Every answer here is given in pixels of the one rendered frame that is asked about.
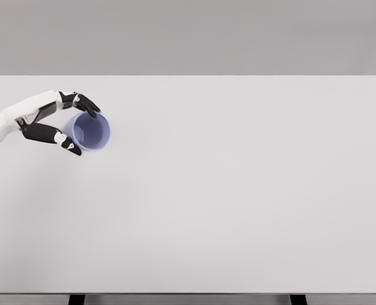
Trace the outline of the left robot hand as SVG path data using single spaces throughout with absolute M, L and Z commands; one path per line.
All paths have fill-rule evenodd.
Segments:
M 81 149 L 72 138 L 54 126 L 40 123 L 59 110 L 76 108 L 96 118 L 101 109 L 85 95 L 72 91 L 49 90 L 9 106 L 3 112 L 18 126 L 24 138 L 56 144 L 80 156 Z

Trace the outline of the blue plastic cup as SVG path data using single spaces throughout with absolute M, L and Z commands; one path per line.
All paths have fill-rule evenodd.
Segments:
M 85 151 L 98 151 L 105 148 L 111 136 L 108 120 L 99 113 L 95 118 L 87 112 L 79 113 L 65 124 L 62 131 Z

